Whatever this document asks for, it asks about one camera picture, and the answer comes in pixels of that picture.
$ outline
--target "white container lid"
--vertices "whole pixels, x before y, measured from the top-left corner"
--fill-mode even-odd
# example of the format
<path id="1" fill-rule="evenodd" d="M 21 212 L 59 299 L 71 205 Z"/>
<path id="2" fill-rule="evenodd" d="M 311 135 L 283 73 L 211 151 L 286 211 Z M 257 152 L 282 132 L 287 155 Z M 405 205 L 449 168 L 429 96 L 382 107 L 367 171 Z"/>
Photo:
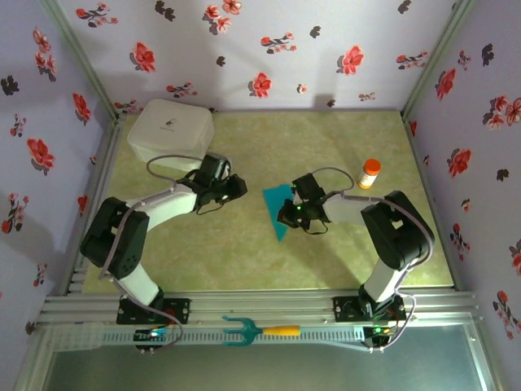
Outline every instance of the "white container lid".
<path id="1" fill-rule="evenodd" d="M 199 141 L 210 126 L 213 136 L 212 113 L 206 108 L 153 99 L 134 123 L 127 141 L 134 150 L 146 150 L 154 156 L 193 156 L 190 154 L 199 154 Z"/>

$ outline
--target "green table surface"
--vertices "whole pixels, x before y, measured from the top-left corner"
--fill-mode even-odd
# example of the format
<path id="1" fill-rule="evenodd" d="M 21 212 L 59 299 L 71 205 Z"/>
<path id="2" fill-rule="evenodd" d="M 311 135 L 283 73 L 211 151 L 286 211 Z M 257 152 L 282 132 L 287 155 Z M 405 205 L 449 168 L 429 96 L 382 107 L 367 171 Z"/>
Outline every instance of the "green table surface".
<path id="1" fill-rule="evenodd" d="M 122 200 L 150 195 L 168 186 L 145 170 L 126 141 L 137 117 L 122 130 L 108 195 Z M 418 169 L 399 112 L 242 112 L 213 115 L 215 136 L 209 151 L 228 156 L 248 193 L 204 216 L 174 218 L 147 235 L 142 263 L 166 292 L 238 289 L 358 288 L 378 259 L 362 225 L 331 223 L 325 235 L 289 230 L 278 242 L 262 190 L 323 166 L 357 177 L 368 158 L 382 162 L 369 190 L 352 194 L 385 196 L 403 191 L 434 230 Z M 182 171 L 154 165 L 160 174 Z M 348 179 L 335 171 L 316 174 L 326 192 L 343 189 Z M 115 292 L 98 281 L 90 266 L 84 292 Z M 436 233 L 435 253 L 412 272 L 405 286 L 452 285 Z"/>

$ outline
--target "glass panel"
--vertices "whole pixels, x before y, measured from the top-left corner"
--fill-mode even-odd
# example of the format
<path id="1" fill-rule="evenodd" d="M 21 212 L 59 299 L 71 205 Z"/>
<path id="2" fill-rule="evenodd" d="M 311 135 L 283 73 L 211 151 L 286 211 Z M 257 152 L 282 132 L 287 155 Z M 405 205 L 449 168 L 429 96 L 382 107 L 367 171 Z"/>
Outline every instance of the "glass panel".
<path id="1" fill-rule="evenodd" d="M 131 346 L 58 353 L 48 391 L 476 391 L 462 327 L 410 328 L 384 354 L 328 345 Z"/>

